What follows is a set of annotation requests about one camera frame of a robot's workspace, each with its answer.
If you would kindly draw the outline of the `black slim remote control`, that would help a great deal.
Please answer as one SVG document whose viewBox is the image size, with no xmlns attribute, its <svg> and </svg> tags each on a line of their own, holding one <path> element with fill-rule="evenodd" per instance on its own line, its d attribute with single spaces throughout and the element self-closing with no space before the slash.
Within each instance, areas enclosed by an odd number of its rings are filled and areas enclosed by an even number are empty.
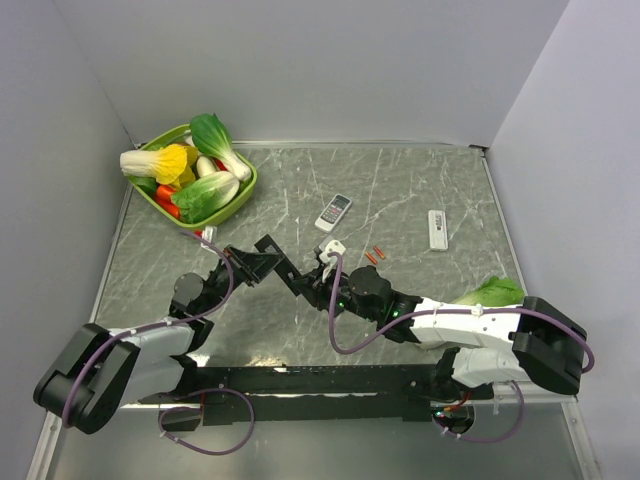
<svg viewBox="0 0 640 480">
<path fill-rule="evenodd" d="M 285 283 L 292 294 L 298 297 L 300 291 L 295 285 L 295 280 L 297 280 L 301 274 L 277 242 L 270 235 L 265 235 L 254 244 L 254 247 L 260 253 L 274 254 L 278 257 L 274 272 Z"/>
</svg>

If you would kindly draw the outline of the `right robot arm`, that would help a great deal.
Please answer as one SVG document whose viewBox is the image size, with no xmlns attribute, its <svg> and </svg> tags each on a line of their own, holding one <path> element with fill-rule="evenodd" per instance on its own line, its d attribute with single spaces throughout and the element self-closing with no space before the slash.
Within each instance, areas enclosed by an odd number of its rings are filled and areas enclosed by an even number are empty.
<svg viewBox="0 0 640 480">
<path fill-rule="evenodd" d="M 372 265 L 350 274 L 333 254 L 307 274 L 287 273 L 290 290 L 329 314 L 329 339 L 335 351 L 353 347 L 336 339 L 342 312 L 376 327 L 375 335 L 425 349 L 445 347 L 436 375 L 438 390 L 459 398 L 468 389 L 500 382 L 531 382 L 551 393 L 574 396 L 581 377 L 595 365 L 587 333 L 546 300 L 527 296 L 509 278 L 492 277 L 466 297 L 443 303 L 395 290 Z"/>
</svg>

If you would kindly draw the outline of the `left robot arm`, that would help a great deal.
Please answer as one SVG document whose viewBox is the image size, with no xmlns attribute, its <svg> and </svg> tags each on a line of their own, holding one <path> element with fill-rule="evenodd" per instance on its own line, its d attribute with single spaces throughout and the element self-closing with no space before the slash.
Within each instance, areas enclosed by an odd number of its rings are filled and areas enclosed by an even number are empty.
<svg viewBox="0 0 640 480">
<path fill-rule="evenodd" d="M 34 402 L 65 427 L 93 434 L 124 404 L 156 393 L 176 402 L 192 398 L 197 365 L 188 355 L 211 333 L 208 315 L 241 284 L 260 283 L 284 258 L 232 246 L 219 255 L 207 277 L 186 273 L 176 280 L 167 316 L 125 329 L 81 326 L 36 385 Z"/>
</svg>

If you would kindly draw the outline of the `grey white remote control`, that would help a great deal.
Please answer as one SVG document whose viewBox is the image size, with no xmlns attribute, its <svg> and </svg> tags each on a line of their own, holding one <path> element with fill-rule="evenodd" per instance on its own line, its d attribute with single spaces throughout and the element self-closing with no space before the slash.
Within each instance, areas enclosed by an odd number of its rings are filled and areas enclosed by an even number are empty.
<svg viewBox="0 0 640 480">
<path fill-rule="evenodd" d="M 341 194 L 333 196 L 322 213 L 314 222 L 314 226 L 324 233 L 331 233 L 352 206 L 353 201 Z"/>
</svg>

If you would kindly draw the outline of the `red orange battery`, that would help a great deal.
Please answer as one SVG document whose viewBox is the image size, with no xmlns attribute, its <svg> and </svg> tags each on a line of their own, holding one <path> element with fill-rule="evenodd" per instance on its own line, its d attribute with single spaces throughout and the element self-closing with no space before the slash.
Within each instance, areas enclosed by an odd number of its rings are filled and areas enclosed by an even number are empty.
<svg viewBox="0 0 640 480">
<path fill-rule="evenodd" d="M 375 251 L 376 255 L 380 258 L 380 259 L 385 259 L 386 256 L 384 254 L 384 252 L 376 245 L 373 246 L 373 250 Z"/>
<path fill-rule="evenodd" d="M 368 252 L 366 252 L 366 257 L 367 259 L 373 264 L 373 265 L 377 265 L 377 260 Z"/>
</svg>

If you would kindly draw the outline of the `green lettuce cabbage toy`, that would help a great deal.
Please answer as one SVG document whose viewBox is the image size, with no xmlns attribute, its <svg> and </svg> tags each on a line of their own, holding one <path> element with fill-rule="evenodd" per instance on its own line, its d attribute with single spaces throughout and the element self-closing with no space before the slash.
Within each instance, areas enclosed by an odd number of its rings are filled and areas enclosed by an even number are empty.
<svg viewBox="0 0 640 480">
<path fill-rule="evenodd" d="M 195 224 L 206 220 L 231 202 L 240 188 L 239 180 L 228 171 L 202 177 L 171 195 L 180 211 L 180 220 Z"/>
</svg>

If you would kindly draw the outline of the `white radish toy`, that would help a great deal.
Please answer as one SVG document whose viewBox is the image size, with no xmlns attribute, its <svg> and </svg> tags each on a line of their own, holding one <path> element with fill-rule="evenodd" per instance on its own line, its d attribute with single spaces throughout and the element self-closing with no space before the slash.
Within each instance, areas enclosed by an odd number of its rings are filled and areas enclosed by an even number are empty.
<svg viewBox="0 0 640 480">
<path fill-rule="evenodd" d="M 196 161 L 196 170 L 199 178 L 204 178 L 218 171 L 216 165 L 206 156 L 199 156 Z"/>
</svg>

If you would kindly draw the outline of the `green plastic basket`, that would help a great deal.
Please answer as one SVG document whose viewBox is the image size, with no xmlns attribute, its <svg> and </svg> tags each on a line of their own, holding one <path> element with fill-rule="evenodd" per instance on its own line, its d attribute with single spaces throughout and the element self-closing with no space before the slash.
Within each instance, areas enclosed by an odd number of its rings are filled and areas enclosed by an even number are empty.
<svg viewBox="0 0 640 480">
<path fill-rule="evenodd" d="M 158 150 L 161 147 L 165 147 L 171 143 L 177 142 L 178 140 L 184 139 L 189 132 L 190 127 L 188 124 L 178 125 L 159 135 L 158 137 L 150 140 L 149 142 L 141 144 L 139 146 L 139 150 Z M 161 215 L 163 215 L 166 219 L 168 219 L 179 228 L 195 231 L 202 230 L 206 225 L 219 226 L 231 216 L 233 216 L 247 203 L 249 198 L 252 196 L 253 190 L 258 181 L 258 172 L 256 167 L 246 158 L 245 155 L 241 154 L 239 151 L 236 152 L 236 155 L 241 161 L 244 162 L 246 166 L 250 168 L 251 177 L 248 180 L 240 183 L 238 192 L 229 203 L 227 203 L 223 208 L 217 210 L 211 216 L 207 217 L 201 222 L 193 224 L 182 222 L 181 220 L 172 216 L 168 211 L 166 211 L 160 204 L 158 204 L 154 200 L 153 196 L 148 195 L 140 186 L 134 184 L 132 180 L 130 180 L 130 183 L 132 185 L 132 188 L 137 191 L 145 200 L 147 200 L 152 207 L 154 207 Z"/>
</svg>

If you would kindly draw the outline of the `orange carrot toy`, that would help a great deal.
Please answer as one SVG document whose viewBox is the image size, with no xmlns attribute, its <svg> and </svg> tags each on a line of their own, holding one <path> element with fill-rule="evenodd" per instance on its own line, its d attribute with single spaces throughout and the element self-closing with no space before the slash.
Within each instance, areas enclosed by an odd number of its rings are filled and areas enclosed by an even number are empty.
<svg viewBox="0 0 640 480">
<path fill-rule="evenodd" d="M 154 201 L 171 217 L 179 220 L 180 209 L 173 203 L 171 196 L 175 190 L 167 185 L 159 185 L 156 189 L 153 199 Z"/>
</svg>

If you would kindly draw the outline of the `black base bar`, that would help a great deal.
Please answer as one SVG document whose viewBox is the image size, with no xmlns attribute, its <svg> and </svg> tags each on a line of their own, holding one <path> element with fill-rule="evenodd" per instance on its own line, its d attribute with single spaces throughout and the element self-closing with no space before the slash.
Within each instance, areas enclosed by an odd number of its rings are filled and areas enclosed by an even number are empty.
<svg viewBox="0 0 640 480">
<path fill-rule="evenodd" d="M 289 367 L 199 367 L 191 384 L 176 393 L 156 393 L 143 405 L 203 407 L 203 424 L 229 425 L 249 419 L 244 394 L 258 421 L 400 418 L 429 422 L 431 410 L 464 398 L 491 400 L 493 388 L 462 386 L 428 364 Z"/>
</svg>

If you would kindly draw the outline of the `yellow napa cabbage toy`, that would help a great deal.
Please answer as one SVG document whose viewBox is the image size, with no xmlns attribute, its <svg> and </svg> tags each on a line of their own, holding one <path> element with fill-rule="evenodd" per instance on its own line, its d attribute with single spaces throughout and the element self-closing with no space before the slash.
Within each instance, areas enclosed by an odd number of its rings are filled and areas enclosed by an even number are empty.
<svg viewBox="0 0 640 480">
<path fill-rule="evenodd" d="M 149 177 L 168 185 L 177 181 L 197 158 L 195 147 L 170 144 L 153 151 L 126 151 L 120 155 L 119 165 L 126 176 Z"/>
</svg>

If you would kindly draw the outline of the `green bok choy toy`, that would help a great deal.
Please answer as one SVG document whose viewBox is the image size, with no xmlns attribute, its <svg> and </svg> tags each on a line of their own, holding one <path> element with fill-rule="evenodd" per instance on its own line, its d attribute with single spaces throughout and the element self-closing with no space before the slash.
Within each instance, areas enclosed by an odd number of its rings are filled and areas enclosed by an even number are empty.
<svg viewBox="0 0 640 480">
<path fill-rule="evenodd" d="M 195 147 L 204 155 L 218 159 L 240 182 L 251 178 L 251 169 L 236 154 L 226 126 L 215 114 L 200 114 L 190 121 Z"/>
</svg>

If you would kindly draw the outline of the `white napa cabbage toy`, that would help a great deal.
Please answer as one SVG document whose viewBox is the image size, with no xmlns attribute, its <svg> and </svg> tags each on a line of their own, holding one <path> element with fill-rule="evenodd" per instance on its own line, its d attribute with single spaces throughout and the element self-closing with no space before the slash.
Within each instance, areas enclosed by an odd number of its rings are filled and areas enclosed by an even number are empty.
<svg viewBox="0 0 640 480">
<path fill-rule="evenodd" d="M 517 329 L 523 290 L 510 278 L 490 277 L 475 290 L 451 303 L 423 298 L 417 312 L 432 314 L 413 317 L 411 333 L 426 349 L 444 343 L 473 348 L 505 350 L 508 334 Z"/>
</svg>

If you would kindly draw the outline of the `aluminium rail frame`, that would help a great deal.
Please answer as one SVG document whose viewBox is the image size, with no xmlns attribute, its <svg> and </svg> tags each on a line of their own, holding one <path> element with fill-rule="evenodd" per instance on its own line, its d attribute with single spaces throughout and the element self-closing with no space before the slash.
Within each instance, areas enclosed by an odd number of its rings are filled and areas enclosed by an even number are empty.
<svg viewBox="0 0 640 480">
<path fill-rule="evenodd" d="M 543 391 L 533 384 L 519 384 L 521 390 L 521 398 L 524 403 L 529 405 L 554 405 L 554 404 L 575 404 L 578 402 L 576 396 L 561 395 Z M 343 399 L 381 399 L 381 394 L 374 393 L 353 393 L 353 394 L 246 394 L 251 400 L 254 407 L 258 406 L 259 400 L 299 400 L 299 399 L 323 399 L 323 400 L 343 400 Z M 507 384 L 499 384 L 494 388 L 494 397 L 489 400 L 470 400 L 467 405 L 515 405 L 519 403 L 519 396 L 512 386 Z M 150 403 L 129 403 L 119 407 L 120 410 L 132 409 L 168 409 L 172 407 L 189 407 L 194 408 L 194 403 L 171 403 L 161 402 L 160 400 L 152 400 Z"/>
</svg>

